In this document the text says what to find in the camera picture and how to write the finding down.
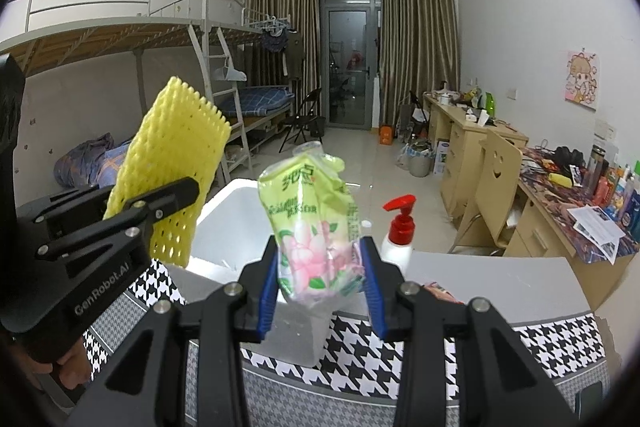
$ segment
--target door frame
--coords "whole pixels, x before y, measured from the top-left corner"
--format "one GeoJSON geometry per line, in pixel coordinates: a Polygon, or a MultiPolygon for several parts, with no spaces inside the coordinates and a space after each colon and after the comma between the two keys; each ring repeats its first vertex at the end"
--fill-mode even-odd
{"type": "Polygon", "coordinates": [[[350,129],[366,129],[372,128],[371,119],[373,114],[373,88],[374,78],[378,74],[378,49],[376,47],[376,39],[378,38],[378,13],[380,4],[376,4],[376,0],[369,0],[368,3],[338,3],[327,4],[324,0],[320,0],[321,17],[320,17],[320,42],[321,42],[321,68],[320,79],[322,86],[322,108],[326,118],[326,125],[330,127],[350,128],[350,129]],[[330,102],[329,102],[329,17],[331,12],[364,12],[366,13],[366,54],[367,64],[370,73],[365,79],[365,121],[362,125],[332,123],[330,121],[330,102]]]}

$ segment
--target wooden chair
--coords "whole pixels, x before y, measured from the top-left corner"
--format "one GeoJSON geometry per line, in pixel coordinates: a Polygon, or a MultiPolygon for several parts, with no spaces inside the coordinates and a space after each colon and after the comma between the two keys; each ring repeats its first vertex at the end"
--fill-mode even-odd
{"type": "Polygon", "coordinates": [[[484,163],[478,188],[476,188],[475,201],[469,203],[473,205],[473,209],[477,209],[477,213],[468,219],[465,212],[467,219],[463,217],[456,239],[447,253],[453,252],[471,225],[480,217],[484,220],[498,248],[491,255],[504,253],[511,239],[510,236],[513,235],[513,229],[507,229],[506,222],[518,188],[521,164],[522,151],[488,129],[484,146],[484,163]]]}
{"type": "Polygon", "coordinates": [[[318,89],[314,89],[308,95],[306,95],[305,99],[300,102],[300,107],[296,111],[296,113],[292,116],[289,116],[283,120],[283,124],[288,126],[287,134],[282,141],[280,146],[280,150],[278,153],[282,152],[282,148],[284,144],[289,140],[289,135],[291,131],[298,129],[298,134],[293,138],[293,143],[296,142],[298,136],[302,134],[303,140],[306,142],[305,129],[309,130],[310,124],[314,123],[318,119],[318,102],[320,100],[320,93],[322,91],[321,87],[318,89]]]}

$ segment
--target red pump nozzle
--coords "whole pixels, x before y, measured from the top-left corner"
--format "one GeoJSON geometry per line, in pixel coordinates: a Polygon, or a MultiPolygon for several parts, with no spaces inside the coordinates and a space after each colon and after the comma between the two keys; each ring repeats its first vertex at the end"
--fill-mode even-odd
{"type": "Polygon", "coordinates": [[[391,227],[389,228],[389,241],[395,245],[408,245],[414,240],[415,223],[414,218],[411,217],[414,204],[415,196],[407,194],[391,200],[382,206],[387,212],[390,210],[400,210],[400,214],[394,217],[393,221],[391,221],[391,227]]]}

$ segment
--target curtain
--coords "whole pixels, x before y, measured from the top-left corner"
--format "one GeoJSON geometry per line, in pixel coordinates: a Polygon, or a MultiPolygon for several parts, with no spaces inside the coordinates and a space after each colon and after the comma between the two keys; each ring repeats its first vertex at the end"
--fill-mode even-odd
{"type": "Polygon", "coordinates": [[[454,0],[382,0],[381,119],[395,125],[409,91],[460,86],[460,53],[454,0]]]}
{"type": "MultiPolygon", "coordinates": [[[[279,18],[291,16],[305,45],[303,78],[294,86],[296,99],[302,100],[319,87],[320,9],[319,0],[246,0],[246,7],[279,18]]],[[[254,86],[287,84],[282,74],[282,54],[271,53],[259,45],[251,46],[247,76],[254,86]]]]}

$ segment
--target upper bunk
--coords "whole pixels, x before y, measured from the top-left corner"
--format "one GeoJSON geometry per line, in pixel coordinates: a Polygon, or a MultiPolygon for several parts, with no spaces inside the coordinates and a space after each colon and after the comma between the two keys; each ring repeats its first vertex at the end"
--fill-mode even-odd
{"type": "MultiPolygon", "coordinates": [[[[18,1],[9,0],[9,4],[18,1]]],[[[176,0],[155,11],[150,9],[150,0],[81,0],[37,9],[32,8],[34,0],[26,1],[24,32],[0,42],[0,54],[12,54],[25,76],[103,55],[195,46],[202,43],[205,31],[209,35],[209,45],[220,46],[218,28],[231,46],[257,42],[262,33],[261,28],[253,25],[239,26],[209,19],[162,15],[172,8],[175,15],[179,3],[190,0],[176,0]],[[97,4],[145,4],[146,13],[72,20],[30,29],[31,17],[38,13],[97,4]]]]}

